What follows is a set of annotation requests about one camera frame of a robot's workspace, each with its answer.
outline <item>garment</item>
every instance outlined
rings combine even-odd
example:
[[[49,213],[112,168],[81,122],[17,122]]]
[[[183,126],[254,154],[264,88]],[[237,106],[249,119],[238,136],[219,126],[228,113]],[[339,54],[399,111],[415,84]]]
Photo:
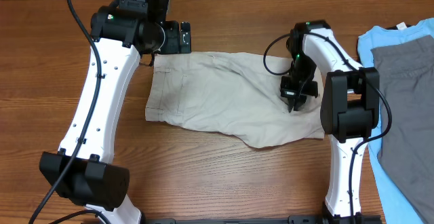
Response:
[[[378,161],[423,222],[434,223],[434,38],[374,48],[372,54],[393,113]],[[384,106],[381,116],[387,119]]]
[[[267,57],[274,71],[290,60]],[[157,56],[146,104],[146,120],[202,132],[235,135],[251,147],[282,145],[301,138],[323,138],[319,119],[323,85],[300,111],[288,113],[280,97],[280,76],[269,74],[262,56],[193,52]]]
[[[371,49],[397,45],[426,35],[434,35],[434,18],[420,21],[417,25],[404,30],[389,31],[374,26],[370,31],[359,37],[357,51],[364,67],[374,66],[374,57]],[[381,120],[372,130],[372,136],[381,133]],[[374,171],[378,194],[382,203],[387,223],[422,223],[418,215],[398,190],[393,181],[387,176],[378,162],[377,154],[381,148],[381,139],[372,141],[368,145],[371,167]]]

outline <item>wooden plank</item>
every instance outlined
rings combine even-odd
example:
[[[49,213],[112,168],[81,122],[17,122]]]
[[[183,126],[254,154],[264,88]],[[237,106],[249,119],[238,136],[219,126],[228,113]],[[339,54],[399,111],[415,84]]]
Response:
[[[90,16],[109,1],[74,4],[89,27]],[[173,0],[169,19],[191,22],[194,51],[261,54],[296,22],[325,18],[354,56],[357,36],[374,24],[416,24],[434,14],[433,2]],[[0,12],[0,223],[26,223],[49,188],[38,170],[39,158],[42,151],[57,149],[73,118],[89,45],[64,1],[2,1]],[[286,56],[288,51],[279,43],[271,54]],[[151,82],[152,69],[139,67],[126,94],[115,145],[115,164],[131,171],[131,199],[148,217],[320,213],[330,173],[328,140],[252,149],[232,136],[146,122]],[[382,214],[367,156],[362,172],[363,212]],[[54,196],[41,223],[80,209]]]

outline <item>wood grain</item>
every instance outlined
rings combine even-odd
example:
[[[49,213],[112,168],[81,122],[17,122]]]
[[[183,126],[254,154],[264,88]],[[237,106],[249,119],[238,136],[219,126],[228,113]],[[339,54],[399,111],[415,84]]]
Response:
[[[90,16],[110,0],[76,0]],[[296,22],[326,19],[353,56],[373,25],[416,24],[434,0],[173,0],[168,19],[190,21],[194,51],[263,53]],[[0,1],[0,223],[27,223],[49,189],[38,169],[73,118],[87,73],[89,45],[64,1]],[[284,44],[272,55],[287,56]],[[328,140],[253,149],[219,133],[146,122],[152,70],[139,67],[115,139],[115,164],[130,169],[129,195],[150,218],[287,217],[321,211],[329,181]],[[365,155],[365,214],[381,214]],[[81,210],[53,196],[39,223]]]

